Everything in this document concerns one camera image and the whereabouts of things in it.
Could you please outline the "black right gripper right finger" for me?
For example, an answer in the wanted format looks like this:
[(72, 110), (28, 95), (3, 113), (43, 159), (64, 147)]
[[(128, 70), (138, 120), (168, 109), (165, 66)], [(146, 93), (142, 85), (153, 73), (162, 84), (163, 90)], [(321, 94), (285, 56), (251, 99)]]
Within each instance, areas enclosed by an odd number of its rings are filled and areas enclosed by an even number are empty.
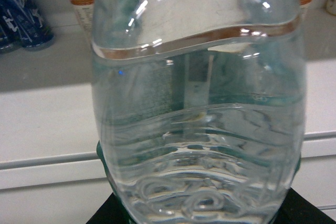
[(303, 161), (274, 223), (335, 223), (335, 161)]

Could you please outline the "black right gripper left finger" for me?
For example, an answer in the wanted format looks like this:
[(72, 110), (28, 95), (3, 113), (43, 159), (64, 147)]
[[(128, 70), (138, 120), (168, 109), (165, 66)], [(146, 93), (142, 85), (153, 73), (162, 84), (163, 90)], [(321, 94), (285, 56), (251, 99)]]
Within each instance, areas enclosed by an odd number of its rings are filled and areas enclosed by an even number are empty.
[[(96, 147), (96, 153), (103, 164), (103, 169), (106, 177), (112, 187), (112, 177), (108, 170), (106, 160), (103, 155), (103, 150), (100, 141)], [(131, 223), (131, 217), (122, 205), (120, 199), (115, 195), (114, 191), (93, 216), (86, 222), (89, 224), (126, 224)]]

